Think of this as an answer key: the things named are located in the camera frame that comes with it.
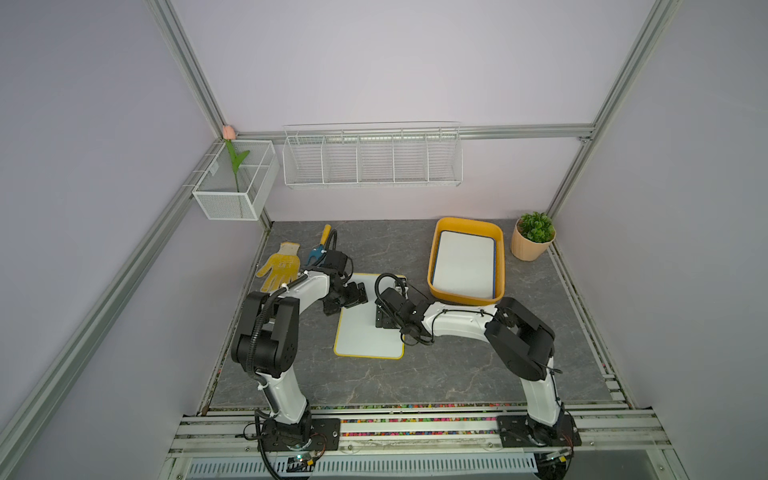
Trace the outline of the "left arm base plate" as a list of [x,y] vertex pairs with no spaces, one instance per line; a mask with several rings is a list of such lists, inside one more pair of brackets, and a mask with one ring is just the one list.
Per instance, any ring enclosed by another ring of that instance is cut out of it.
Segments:
[[341,437],[339,418],[309,418],[296,424],[264,420],[259,440],[266,452],[336,451]]

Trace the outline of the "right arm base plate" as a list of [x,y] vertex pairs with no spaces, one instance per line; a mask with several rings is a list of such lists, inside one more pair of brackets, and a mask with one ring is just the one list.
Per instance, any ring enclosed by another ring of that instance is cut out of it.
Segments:
[[499,437],[504,448],[513,447],[577,447],[582,439],[573,416],[566,412],[554,426],[547,426],[527,415],[497,417]]

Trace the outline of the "blue-framed whiteboard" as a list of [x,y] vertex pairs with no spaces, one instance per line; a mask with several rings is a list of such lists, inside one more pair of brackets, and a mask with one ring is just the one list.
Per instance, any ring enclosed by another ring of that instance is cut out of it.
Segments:
[[492,238],[444,230],[439,236],[432,285],[446,294],[491,299],[495,265]]

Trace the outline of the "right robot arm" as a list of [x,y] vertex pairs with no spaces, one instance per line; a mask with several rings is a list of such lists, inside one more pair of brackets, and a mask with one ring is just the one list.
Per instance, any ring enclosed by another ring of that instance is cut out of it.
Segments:
[[416,303],[409,287],[407,280],[391,273],[379,275],[373,287],[377,312],[384,323],[396,327],[402,343],[430,346],[440,336],[488,343],[521,381],[530,440],[543,446],[561,435],[566,410],[554,379],[555,333],[550,326],[511,297],[481,306]]

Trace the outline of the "yellow-framed whiteboard back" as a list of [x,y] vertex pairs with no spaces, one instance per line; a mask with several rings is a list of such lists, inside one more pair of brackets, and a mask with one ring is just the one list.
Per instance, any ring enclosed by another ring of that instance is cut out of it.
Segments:
[[377,274],[355,273],[352,280],[365,287],[368,302],[352,308],[343,308],[337,325],[334,353],[340,357],[380,360],[399,360],[405,345],[397,328],[376,326],[377,305],[374,292]]

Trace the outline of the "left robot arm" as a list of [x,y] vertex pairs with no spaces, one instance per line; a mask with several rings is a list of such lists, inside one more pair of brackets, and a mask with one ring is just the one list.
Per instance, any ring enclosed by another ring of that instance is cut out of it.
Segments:
[[368,297],[365,287],[351,280],[354,262],[338,250],[321,254],[305,269],[296,256],[281,255],[267,272],[267,290],[251,292],[243,302],[231,358],[264,391],[270,418],[295,426],[309,418],[308,400],[293,370],[301,314],[320,302],[325,315],[336,315]]

